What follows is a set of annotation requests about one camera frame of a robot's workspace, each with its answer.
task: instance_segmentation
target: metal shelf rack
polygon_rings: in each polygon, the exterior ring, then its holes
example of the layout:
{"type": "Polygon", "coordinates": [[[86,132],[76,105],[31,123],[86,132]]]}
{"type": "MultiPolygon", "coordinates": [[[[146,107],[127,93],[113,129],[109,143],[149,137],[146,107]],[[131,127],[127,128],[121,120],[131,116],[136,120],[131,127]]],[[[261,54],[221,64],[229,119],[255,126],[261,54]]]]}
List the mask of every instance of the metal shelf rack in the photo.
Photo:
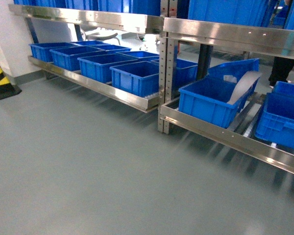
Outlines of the metal shelf rack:
{"type": "MultiPolygon", "coordinates": [[[[163,18],[142,14],[84,11],[14,4],[10,4],[9,9],[11,12],[14,12],[15,15],[23,16],[27,19],[26,22],[31,31],[33,39],[35,38],[36,33],[31,24],[31,21],[28,20],[30,18],[73,23],[77,26],[80,24],[88,24],[95,27],[105,27],[109,29],[144,34],[159,33],[160,30],[162,30],[163,25],[163,18]]],[[[142,112],[148,113],[158,107],[158,94],[150,95],[145,98],[139,97],[131,93],[116,89],[111,85],[94,81],[78,74],[77,72],[59,68],[52,63],[46,63],[31,56],[29,56],[28,59],[31,63],[40,67],[44,71],[63,77],[97,93],[103,94],[109,98],[134,107],[142,112]]]]}
{"type": "MultiPolygon", "coordinates": [[[[174,0],[169,0],[169,6],[170,3],[174,4],[174,0]]],[[[209,60],[209,46],[230,47],[294,59],[294,31],[165,18],[162,37],[164,44],[160,57],[165,61],[160,64],[160,71],[163,71],[160,77],[165,84],[161,93],[164,99],[160,100],[158,130],[169,134],[174,124],[294,174],[294,152],[280,150],[274,144],[253,138],[261,107],[259,104],[263,102],[265,95],[254,94],[254,98],[227,129],[179,112],[179,98],[172,95],[178,41],[201,44],[198,66],[203,68],[198,72],[201,73],[199,78],[202,78],[206,74],[207,68],[204,67],[209,60]],[[256,115],[242,124],[252,108],[258,109],[256,115]]]]}
{"type": "MultiPolygon", "coordinates": [[[[251,121],[242,124],[251,109],[260,108],[264,99],[263,95],[254,94],[249,104],[230,127],[224,129],[179,112],[178,98],[175,98],[175,91],[172,89],[179,41],[201,44],[199,57],[202,60],[198,66],[201,69],[200,77],[202,77],[207,69],[205,68],[207,55],[211,51],[209,45],[294,59],[294,31],[177,19],[175,18],[177,2],[176,0],[161,0],[164,17],[13,4],[9,5],[9,9],[15,15],[26,19],[37,18],[75,25],[88,24],[134,33],[160,33],[159,95],[157,97],[137,97],[76,72],[61,69],[51,63],[45,63],[32,57],[29,57],[29,60],[47,72],[143,112],[149,112],[158,107],[158,130],[160,132],[168,134],[172,124],[178,125],[294,174],[293,153],[253,139],[259,111],[251,121]]],[[[27,23],[31,29],[30,21],[27,20],[27,23]]]]}
{"type": "Polygon", "coordinates": [[[34,65],[40,67],[44,71],[63,77],[71,82],[74,82],[78,85],[86,87],[97,93],[103,94],[121,103],[127,104],[142,112],[148,113],[158,107],[157,94],[149,95],[145,98],[142,98],[142,97],[133,95],[131,93],[122,91],[120,89],[114,88],[109,84],[95,81],[77,72],[65,70],[63,68],[53,65],[53,63],[47,63],[47,62],[38,60],[32,56],[29,56],[28,60],[34,65]]]}

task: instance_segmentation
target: steel shelf beam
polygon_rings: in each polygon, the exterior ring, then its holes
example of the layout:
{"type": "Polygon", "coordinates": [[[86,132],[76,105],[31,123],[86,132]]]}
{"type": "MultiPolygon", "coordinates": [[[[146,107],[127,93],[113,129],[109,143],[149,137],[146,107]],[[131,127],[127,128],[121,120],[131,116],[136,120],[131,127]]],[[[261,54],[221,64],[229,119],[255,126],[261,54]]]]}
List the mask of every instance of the steel shelf beam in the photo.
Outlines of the steel shelf beam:
{"type": "Polygon", "coordinates": [[[163,18],[142,14],[84,11],[75,9],[9,4],[15,15],[73,24],[88,24],[133,33],[159,33],[163,18]]]}
{"type": "Polygon", "coordinates": [[[174,99],[162,105],[160,115],[163,120],[294,174],[293,154],[179,112],[172,108],[177,103],[178,99],[174,99]]]}
{"type": "Polygon", "coordinates": [[[52,63],[47,63],[47,62],[35,59],[32,56],[29,56],[28,60],[32,62],[34,65],[40,67],[44,71],[63,77],[80,86],[86,87],[90,90],[103,94],[121,103],[127,104],[142,112],[148,113],[158,107],[158,101],[159,101],[158,95],[150,95],[149,98],[142,98],[142,97],[133,95],[131,93],[114,88],[110,85],[92,80],[76,72],[72,72],[72,71],[57,67],[53,65],[52,63]]]}
{"type": "Polygon", "coordinates": [[[294,59],[294,30],[165,18],[168,38],[294,59]]]}

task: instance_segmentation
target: white wall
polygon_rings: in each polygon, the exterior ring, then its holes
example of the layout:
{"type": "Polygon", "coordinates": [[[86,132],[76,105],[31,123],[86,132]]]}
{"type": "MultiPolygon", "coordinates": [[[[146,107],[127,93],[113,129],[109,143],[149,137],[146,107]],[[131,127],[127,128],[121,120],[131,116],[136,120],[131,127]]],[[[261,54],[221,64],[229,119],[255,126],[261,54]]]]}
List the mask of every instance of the white wall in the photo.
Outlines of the white wall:
{"type": "MultiPolygon", "coordinates": [[[[31,55],[28,44],[33,43],[25,19],[9,11],[13,0],[0,0],[0,66],[12,77],[40,70],[31,65],[27,56],[31,55]]],[[[65,23],[35,20],[34,26],[40,43],[69,42],[71,31],[65,23]]]]}

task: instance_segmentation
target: floor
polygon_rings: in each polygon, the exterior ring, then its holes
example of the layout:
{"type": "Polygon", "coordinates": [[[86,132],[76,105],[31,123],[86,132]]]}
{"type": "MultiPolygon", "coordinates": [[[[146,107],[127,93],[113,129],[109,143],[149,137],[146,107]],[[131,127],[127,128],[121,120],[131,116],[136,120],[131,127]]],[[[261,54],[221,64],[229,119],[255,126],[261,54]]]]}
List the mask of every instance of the floor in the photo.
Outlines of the floor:
{"type": "Polygon", "coordinates": [[[293,175],[62,78],[21,89],[0,101],[0,235],[294,235],[293,175]]]}

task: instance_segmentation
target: black trousers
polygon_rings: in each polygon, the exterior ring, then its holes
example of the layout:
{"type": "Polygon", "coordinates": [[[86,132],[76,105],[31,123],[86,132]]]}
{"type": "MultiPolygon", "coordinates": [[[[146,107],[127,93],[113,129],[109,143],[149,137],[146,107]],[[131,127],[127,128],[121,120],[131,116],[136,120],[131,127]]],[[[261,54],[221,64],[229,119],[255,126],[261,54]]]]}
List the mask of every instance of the black trousers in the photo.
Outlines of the black trousers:
{"type": "Polygon", "coordinates": [[[294,67],[293,59],[286,59],[281,57],[275,57],[272,67],[272,72],[269,77],[271,86],[274,86],[277,81],[286,82],[289,73],[294,67]]]}

